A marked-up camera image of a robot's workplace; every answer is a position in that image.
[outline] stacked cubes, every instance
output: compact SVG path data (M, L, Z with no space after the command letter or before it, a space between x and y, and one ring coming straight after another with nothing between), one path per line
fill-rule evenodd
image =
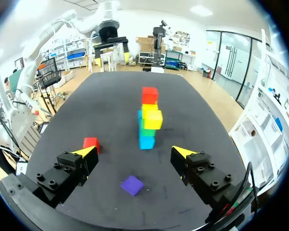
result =
M158 90L143 88L142 107L138 111L140 149L152 149L155 143L155 132L163 123L162 111L158 109Z

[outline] black table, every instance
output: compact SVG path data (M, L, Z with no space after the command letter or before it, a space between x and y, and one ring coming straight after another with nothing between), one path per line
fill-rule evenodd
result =
M137 111L142 87L156 87L164 121L153 150L140 150ZM83 187L56 209L79 220L126 229L187 231L205 224L211 208L185 187L170 163L173 145L205 151L239 183L239 153L208 104L181 76L147 72L97 73L88 77L55 114L38 142L26 174L36 180L63 151L82 148L85 137L104 147ZM121 188L134 175L145 186L135 196Z

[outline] yellow cube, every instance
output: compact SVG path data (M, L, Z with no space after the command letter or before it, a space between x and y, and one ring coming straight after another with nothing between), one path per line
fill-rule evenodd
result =
M141 110L143 119L146 119L146 114L148 111L158 110L158 103L156 102L155 104L143 104Z
M144 129L159 130L162 127L163 115L161 110L147 111L144 120Z

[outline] glass door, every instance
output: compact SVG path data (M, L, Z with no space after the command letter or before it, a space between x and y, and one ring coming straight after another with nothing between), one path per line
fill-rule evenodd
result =
M250 57L251 38L222 33L220 57L214 81L234 99L241 89Z
M219 46L221 40L221 33L218 31L207 31L206 51L202 60L202 68L212 71L211 76L216 66L217 57L219 54Z

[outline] red cube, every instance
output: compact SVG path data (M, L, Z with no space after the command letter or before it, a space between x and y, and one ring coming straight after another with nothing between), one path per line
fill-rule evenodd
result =
M155 104L158 101L158 90L156 88L143 88L142 104Z
M97 153L100 153L100 143L96 137L86 137L84 142L83 142L83 147L82 148L89 148L92 146L96 146L97 148Z

